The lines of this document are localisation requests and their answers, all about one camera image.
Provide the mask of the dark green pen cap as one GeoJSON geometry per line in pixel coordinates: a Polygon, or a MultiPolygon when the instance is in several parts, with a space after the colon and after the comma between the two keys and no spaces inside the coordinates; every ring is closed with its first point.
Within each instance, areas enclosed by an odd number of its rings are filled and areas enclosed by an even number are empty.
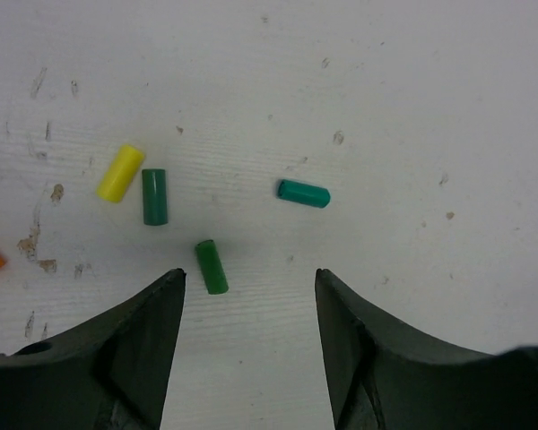
{"type": "Polygon", "coordinates": [[[166,171],[160,168],[142,170],[143,223],[162,226],[169,221],[166,171]]]}

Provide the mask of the yellow pen cap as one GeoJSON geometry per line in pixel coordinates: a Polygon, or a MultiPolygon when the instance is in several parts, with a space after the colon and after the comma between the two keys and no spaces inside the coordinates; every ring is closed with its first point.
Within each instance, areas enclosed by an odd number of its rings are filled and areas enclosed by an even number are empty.
{"type": "Polygon", "coordinates": [[[121,202],[143,164],[145,154],[126,144],[119,148],[97,187],[96,194],[107,202],[121,202]]]}

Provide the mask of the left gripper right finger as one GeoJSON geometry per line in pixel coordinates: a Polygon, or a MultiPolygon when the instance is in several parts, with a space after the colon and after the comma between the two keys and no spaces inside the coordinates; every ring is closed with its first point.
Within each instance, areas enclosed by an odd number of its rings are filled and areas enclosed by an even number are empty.
{"type": "Polygon", "coordinates": [[[337,429],[538,429],[538,346],[488,355],[445,342],[316,272],[337,429]]]}

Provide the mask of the teal pen cap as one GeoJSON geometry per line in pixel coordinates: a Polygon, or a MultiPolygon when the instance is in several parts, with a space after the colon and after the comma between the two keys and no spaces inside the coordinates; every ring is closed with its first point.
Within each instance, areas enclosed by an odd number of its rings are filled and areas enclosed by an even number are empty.
{"type": "Polygon", "coordinates": [[[282,179],[277,185],[276,196],[287,202],[324,209],[331,201],[329,191],[320,186],[282,179]]]}

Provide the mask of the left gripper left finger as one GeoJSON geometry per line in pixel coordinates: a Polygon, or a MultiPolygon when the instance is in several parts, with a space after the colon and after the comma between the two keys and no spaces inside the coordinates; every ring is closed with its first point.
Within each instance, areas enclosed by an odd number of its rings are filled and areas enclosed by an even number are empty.
{"type": "Polygon", "coordinates": [[[158,429],[186,293],[166,272],[120,305],[7,356],[0,429],[158,429]]]}

